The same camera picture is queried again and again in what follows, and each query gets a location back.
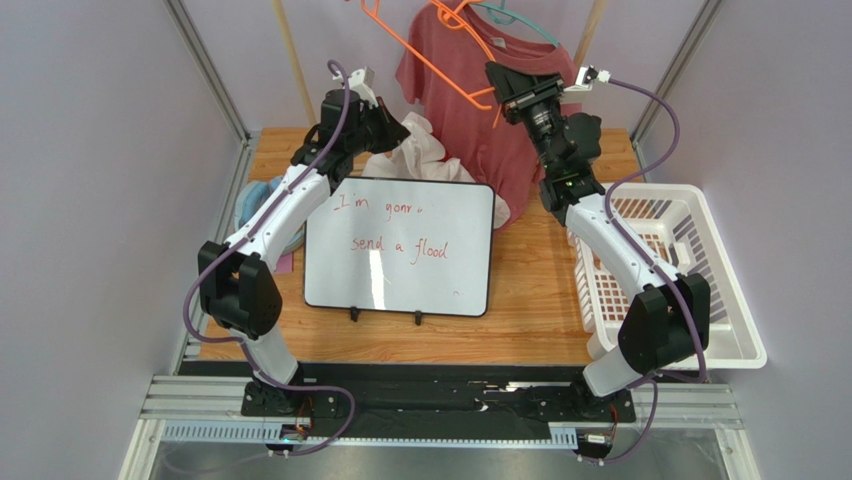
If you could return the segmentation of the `white Coca-Cola t-shirt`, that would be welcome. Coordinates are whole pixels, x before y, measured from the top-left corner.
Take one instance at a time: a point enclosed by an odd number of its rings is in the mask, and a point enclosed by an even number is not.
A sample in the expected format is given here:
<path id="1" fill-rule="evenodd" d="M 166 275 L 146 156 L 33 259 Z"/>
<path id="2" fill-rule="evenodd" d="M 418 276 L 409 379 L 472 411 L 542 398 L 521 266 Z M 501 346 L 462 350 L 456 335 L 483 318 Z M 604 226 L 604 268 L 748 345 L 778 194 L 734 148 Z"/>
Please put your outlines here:
<path id="1" fill-rule="evenodd" d="M 433 134 L 433 125 L 424 116 L 410 112 L 404 117 L 402 126 L 409 131 L 409 136 L 391 152 L 372 155 L 363 168 L 364 177 L 487 184 L 495 189 L 493 228 L 503 229 L 517 221 L 518 210 L 497 178 L 497 153 L 486 145 L 479 145 L 473 160 L 465 163 Z"/>

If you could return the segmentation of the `red t-shirt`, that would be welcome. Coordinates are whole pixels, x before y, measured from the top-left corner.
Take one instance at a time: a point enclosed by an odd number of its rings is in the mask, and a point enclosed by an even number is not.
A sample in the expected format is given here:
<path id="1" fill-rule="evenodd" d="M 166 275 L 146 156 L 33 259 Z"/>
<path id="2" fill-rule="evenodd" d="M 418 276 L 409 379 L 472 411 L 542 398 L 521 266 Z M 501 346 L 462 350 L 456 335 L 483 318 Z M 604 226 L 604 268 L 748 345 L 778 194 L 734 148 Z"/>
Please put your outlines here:
<path id="1" fill-rule="evenodd" d="M 475 182 L 496 192 L 495 226 L 503 230 L 525 213 L 530 189 L 543 172 L 526 131 L 498 118 L 492 94 L 484 94 L 488 108 L 482 111 L 460 93 L 488 88 L 489 59 L 523 73 L 558 73 L 565 81 L 575 78 L 577 67 L 563 46 L 503 33 L 470 6 L 459 15 L 475 36 L 443 25 L 431 4 L 415 15 L 408 33 L 412 48 L 398 64 L 396 80 L 405 100 L 422 106 L 447 158 L 458 159 Z"/>

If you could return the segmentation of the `teal plastic hanger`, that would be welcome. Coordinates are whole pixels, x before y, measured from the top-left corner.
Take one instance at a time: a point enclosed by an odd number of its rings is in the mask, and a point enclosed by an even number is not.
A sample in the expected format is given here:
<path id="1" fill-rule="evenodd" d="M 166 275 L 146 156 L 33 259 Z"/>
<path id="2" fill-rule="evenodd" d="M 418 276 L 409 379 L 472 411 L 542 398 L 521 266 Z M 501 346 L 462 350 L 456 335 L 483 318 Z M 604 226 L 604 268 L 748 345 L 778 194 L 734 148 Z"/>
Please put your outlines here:
<path id="1" fill-rule="evenodd" d="M 514 23 L 519 23 L 527 27 L 528 29 L 534 31 L 538 36 L 540 36 L 542 39 L 544 39 L 546 42 L 550 43 L 554 47 L 558 47 L 560 45 L 560 42 L 553 35 L 551 35 L 537 23 L 535 23 L 524 15 L 507 9 L 505 1 L 500 1 L 497 4 L 488 1 L 483 1 L 475 3 L 474 7 L 480 8 L 485 11 L 486 16 L 490 19 L 492 23 L 496 25 L 509 26 Z"/>

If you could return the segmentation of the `orange plastic hanger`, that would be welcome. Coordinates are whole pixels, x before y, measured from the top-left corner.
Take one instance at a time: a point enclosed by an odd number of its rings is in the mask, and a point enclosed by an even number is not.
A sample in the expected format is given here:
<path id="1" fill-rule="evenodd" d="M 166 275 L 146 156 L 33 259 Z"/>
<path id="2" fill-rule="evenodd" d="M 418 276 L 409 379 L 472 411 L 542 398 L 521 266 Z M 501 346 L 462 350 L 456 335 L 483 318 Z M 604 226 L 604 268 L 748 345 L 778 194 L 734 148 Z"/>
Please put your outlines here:
<path id="1" fill-rule="evenodd" d="M 480 103 L 491 108 L 489 111 L 475 108 L 370 19 L 361 9 L 361 2 L 357 3 L 360 16 L 401 51 L 394 78 L 401 89 L 403 100 L 418 106 L 436 129 L 450 132 L 483 129 L 490 132 L 503 122 L 501 107 L 494 98 L 494 92 L 478 98 Z M 421 1 L 419 9 L 403 30 L 394 28 L 385 18 L 385 3 L 380 2 L 380 18 L 462 89 L 476 92 L 491 87 L 485 75 L 485 64 L 489 60 L 484 52 L 466 32 L 452 31 L 442 26 L 431 4 L 433 1 Z M 462 1 L 442 2 L 456 7 Z M 477 13 L 474 4 L 478 1 L 467 2 L 469 4 L 460 15 L 489 46 L 495 57 L 494 62 L 506 64 L 508 41 L 498 37 L 496 31 L 485 23 L 483 16 Z"/>

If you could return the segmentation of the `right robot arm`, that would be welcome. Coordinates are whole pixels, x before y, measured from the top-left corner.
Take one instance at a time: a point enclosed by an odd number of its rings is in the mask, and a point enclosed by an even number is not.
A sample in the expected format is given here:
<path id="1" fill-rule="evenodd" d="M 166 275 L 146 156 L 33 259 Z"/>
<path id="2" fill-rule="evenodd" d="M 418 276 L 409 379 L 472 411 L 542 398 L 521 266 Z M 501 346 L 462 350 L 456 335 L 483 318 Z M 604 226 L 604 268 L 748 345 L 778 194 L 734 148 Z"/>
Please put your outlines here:
<path id="1" fill-rule="evenodd" d="M 606 398 L 659 374 L 704 382 L 709 282 L 665 261 L 615 210 L 615 189 L 603 187 L 592 169 L 601 154 L 601 119 L 561 111 L 566 94 L 590 89 L 604 72 L 587 67 L 567 85 L 558 73 L 524 73 L 489 61 L 485 75 L 502 116 L 523 125 L 535 148 L 544 208 L 592 249 L 631 301 L 616 347 L 584 368 L 575 382 L 580 392 Z"/>

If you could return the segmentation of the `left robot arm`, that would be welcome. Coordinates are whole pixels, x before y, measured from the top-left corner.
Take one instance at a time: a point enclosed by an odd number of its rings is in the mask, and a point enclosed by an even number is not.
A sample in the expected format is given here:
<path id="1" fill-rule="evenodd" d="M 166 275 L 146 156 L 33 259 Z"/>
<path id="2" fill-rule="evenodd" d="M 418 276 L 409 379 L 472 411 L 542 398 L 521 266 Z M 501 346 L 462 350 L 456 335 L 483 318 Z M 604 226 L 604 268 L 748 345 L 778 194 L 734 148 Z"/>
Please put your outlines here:
<path id="1" fill-rule="evenodd" d="M 239 344 L 257 383 L 285 395 L 307 389 L 277 329 L 283 303 L 273 273 L 286 245 L 350 176 L 357 156 L 389 152 L 408 135 L 368 88 L 329 91 L 320 122 L 270 197 L 224 243 L 201 247 L 193 285 L 200 307 L 228 331 L 227 341 Z"/>

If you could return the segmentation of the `white dry-erase board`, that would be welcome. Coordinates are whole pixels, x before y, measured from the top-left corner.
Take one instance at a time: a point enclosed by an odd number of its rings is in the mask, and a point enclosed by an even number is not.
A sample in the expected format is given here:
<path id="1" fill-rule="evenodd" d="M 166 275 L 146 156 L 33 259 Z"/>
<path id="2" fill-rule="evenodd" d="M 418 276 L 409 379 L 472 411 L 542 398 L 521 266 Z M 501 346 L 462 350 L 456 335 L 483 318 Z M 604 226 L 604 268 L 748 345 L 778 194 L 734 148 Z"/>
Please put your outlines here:
<path id="1" fill-rule="evenodd" d="M 346 179 L 306 222 L 304 302 L 483 316 L 495 201 L 484 184 Z"/>

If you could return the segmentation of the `light blue headphones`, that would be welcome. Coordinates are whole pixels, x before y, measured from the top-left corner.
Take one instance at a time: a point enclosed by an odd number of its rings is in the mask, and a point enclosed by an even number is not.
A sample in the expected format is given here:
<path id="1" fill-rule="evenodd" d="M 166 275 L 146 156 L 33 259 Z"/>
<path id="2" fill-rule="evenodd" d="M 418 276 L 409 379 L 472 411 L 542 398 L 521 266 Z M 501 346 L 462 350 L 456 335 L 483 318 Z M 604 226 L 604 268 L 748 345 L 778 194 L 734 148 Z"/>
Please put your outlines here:
<path id="1" fill-rule="evenodd" d="M 282 183 L 284 175 L 272 178 L 268 181 L 251 181 L 240 191 L 236 199 L 233 213 L 233 231 L 241 229 L 260 209 L 265 201 L 274 193 Z M 292 254 L 300 247 L 305 238 L 304 227 L 300 227 L 296 234 L 285 245 L 282 255 Z"/>

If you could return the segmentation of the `pink box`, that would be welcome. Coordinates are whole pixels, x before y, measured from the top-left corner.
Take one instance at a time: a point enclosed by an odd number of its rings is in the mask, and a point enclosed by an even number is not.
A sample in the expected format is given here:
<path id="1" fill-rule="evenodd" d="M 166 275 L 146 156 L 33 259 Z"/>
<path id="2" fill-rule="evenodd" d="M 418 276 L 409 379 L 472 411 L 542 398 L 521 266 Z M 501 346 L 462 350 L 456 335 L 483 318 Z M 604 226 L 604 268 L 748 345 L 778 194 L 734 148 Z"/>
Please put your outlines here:
<path id="1" fill-rule="evenodd" d="M 281 256 L 275 265 L 274 272 L 276 274 L 287 274 L 293 271 L 293 255 L 287 254 Z"/>

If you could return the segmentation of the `white plastic laundry basket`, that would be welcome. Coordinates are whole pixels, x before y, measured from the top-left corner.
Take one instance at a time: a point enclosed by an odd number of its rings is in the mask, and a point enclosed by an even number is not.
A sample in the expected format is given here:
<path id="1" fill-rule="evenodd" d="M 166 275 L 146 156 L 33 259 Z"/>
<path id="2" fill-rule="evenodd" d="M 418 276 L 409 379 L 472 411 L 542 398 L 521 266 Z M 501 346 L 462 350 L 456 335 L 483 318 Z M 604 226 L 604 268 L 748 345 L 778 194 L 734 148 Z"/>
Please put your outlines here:
<path id="1" fill-rule="evenodd" d="M 767 354 L 703 193 L 625 183 L 558 215 L 577 250 L 587 351 L 643 370 L 759 369 Z"/>

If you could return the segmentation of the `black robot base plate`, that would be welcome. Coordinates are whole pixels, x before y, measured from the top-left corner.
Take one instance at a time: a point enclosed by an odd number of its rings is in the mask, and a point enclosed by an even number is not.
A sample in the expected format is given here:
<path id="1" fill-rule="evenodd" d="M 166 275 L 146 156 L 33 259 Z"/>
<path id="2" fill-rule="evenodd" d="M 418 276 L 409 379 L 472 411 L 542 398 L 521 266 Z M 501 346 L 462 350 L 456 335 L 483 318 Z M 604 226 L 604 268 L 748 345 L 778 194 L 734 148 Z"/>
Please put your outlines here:
<path id="1" fill-rule="evenodd" d="M 240 361 L 191 361 L 181 376 L 234 380 L 237 412 L 296 417 L 316 437 L 425 441 L 544 440 L 551 427 L 636 426 L 644 386 L 597 399 L 576 366 L 305 363 L 306 391 L 285 395 Z"/>

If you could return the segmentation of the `aluminium rail frame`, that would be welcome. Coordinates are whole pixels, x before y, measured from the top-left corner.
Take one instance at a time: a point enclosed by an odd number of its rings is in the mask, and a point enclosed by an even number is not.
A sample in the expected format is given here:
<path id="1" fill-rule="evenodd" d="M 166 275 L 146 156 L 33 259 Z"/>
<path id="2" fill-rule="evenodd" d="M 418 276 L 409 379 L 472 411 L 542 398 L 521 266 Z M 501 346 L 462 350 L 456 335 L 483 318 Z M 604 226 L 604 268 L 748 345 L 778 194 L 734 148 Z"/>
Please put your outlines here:
<path id="1" fill-rule="evenodd" d="M 567 449 L 591 455 L 627 431 L 715 433 L 733 479 L 759 471 L 731 389 L 645 384 L 605 399 L 581 398 L 576 367 L 323 364 L 306 366 L 296 392 L 264 387 L 234 362 L 194 363 L 149 386 L 121 475 L 139 479 L 165 438 L 259 444 L 266 456 L 355 444 Z"/>

